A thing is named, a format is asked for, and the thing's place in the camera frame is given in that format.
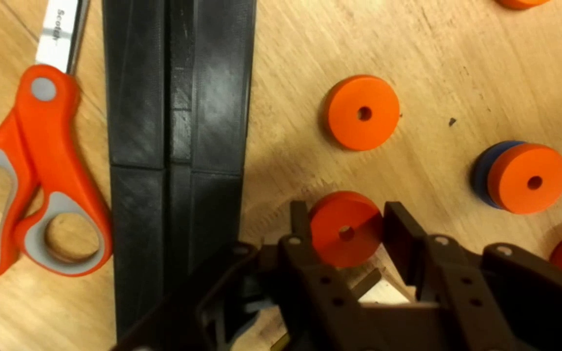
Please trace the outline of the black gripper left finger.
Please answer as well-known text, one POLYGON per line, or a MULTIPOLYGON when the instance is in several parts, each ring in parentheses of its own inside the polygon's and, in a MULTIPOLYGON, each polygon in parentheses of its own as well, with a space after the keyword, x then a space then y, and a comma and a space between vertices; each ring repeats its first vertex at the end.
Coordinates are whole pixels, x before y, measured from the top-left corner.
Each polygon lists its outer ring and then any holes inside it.
POLYGON ((336 269, 311 245, 305 200, 274 245, 237 241, 176 284, 114 351, 227 351, 268 304, 282 310, 291 351, 385 351, 336 269))

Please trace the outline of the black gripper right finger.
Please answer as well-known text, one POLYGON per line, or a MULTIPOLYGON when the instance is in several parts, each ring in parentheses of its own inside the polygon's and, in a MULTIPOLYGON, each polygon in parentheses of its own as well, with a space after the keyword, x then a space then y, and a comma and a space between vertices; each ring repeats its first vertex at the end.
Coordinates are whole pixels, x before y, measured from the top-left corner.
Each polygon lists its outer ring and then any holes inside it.
POLYGON ((448 312, 465 351, 562 351, 562 269, 516 243, 473 253, 428 234, 411 210, 385 204, 385 239, 416 298, 448 312))

